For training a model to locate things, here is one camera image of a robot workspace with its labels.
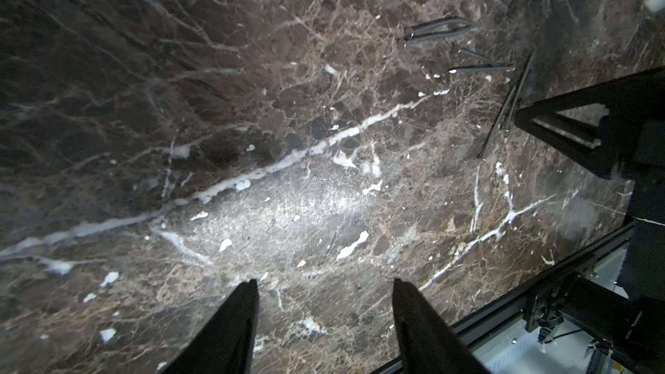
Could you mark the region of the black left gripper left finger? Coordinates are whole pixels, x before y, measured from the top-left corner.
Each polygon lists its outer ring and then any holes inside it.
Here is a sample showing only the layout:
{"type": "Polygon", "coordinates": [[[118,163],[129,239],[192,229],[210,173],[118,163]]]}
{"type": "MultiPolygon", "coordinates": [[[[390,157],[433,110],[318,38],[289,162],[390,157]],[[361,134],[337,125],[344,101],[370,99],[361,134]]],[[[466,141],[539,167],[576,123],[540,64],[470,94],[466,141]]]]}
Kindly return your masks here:
{"type": "Polygon", "coordinates": [[[259,308],[257,280],[240,283],[190,344],[162,372],[249,373],[259,308]]]}

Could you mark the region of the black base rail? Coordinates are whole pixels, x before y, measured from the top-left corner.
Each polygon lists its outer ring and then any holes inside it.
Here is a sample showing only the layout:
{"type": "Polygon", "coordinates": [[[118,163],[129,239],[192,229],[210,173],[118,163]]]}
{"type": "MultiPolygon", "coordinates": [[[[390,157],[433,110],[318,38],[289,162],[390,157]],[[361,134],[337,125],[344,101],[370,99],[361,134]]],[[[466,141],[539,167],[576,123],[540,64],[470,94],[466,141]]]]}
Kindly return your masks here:
{"type": "MultiPolygon", "coordinates": [[[[559,337],[563,323],[571,322],[592,338],[592,373],[610,362],[634,373],[662,373],[664,300],[633,301],[618,284],[632,233],[629,223],[450,329],[473,353],[518,320],[544,346],[559,337]]],[[[378,371],[405,373],[401,354],[378,371]]]]}

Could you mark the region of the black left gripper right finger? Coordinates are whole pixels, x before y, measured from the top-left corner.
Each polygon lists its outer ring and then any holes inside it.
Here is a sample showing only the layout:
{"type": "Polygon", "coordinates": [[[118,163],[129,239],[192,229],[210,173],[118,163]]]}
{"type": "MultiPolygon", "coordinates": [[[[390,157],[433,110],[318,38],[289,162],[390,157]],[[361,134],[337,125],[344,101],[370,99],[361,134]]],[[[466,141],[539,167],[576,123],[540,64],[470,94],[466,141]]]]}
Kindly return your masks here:
{"type": "Polygon", "coordinates": [[[393,282],[392,310],[405,373],[487,373],[410,282],[393,282]]]}

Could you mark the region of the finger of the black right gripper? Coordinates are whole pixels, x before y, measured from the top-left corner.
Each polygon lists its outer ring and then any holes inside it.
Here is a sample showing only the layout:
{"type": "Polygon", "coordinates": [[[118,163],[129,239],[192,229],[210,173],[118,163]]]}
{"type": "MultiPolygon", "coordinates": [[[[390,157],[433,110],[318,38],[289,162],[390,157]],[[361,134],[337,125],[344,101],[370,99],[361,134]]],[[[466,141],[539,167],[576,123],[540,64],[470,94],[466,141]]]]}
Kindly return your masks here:
{"type": "Polygon", "coordinates": [[[664,172],[664,68],[538,101],[514,124],[599,178],[664,172]],[[596,126],[563,114],[590,105],[607,110],[596,126]]]}

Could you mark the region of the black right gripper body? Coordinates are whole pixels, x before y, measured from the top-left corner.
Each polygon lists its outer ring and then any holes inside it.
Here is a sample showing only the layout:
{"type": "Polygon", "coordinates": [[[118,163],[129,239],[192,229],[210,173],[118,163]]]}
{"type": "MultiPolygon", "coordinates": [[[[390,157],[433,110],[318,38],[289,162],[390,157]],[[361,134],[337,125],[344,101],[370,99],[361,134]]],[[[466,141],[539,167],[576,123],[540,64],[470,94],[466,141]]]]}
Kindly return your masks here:
{"type": "Polygon", "coordinates": [[[620,176],[634,182],[626,211],[633,233],[618,284],[633,301],[663,301],[664,121],[609,114],[602,130],[618,154],[620,176]]]}

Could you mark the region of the pile of steel nails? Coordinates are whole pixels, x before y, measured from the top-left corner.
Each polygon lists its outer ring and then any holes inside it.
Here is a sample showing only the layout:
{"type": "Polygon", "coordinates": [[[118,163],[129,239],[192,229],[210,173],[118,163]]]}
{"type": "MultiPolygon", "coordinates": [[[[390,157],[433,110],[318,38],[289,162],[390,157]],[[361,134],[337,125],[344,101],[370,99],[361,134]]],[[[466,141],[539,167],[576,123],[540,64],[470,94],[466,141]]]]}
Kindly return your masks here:
{"type": "Polygon", "coordinates": [[[519,80],[516,82],[516,85],[511,88],[507,98],[502,104],[500,112],[497,114],[495,118],[495,123],[490,128],[490,132],[486,140],[483,142],[483,145],[481,147],[481,152],[479,152],[477,156],[478,159],[485,160],[487,158],[488,147],[495,139],[495,135],[497,135],[498,131],[500,131],[502,128],[505,128],[507,124],[510,122],[510,119],[513,115],[514,109],[517,104],[517,100],[521,95],[526,79],[528,78],[529,73],[533,67],[533,61],[535,59],[536,54],[537,51],[534,50],[529,55],[526,64],[524,66],[524,69],[521,73],[521,76],[519,77],[519,80]]]}

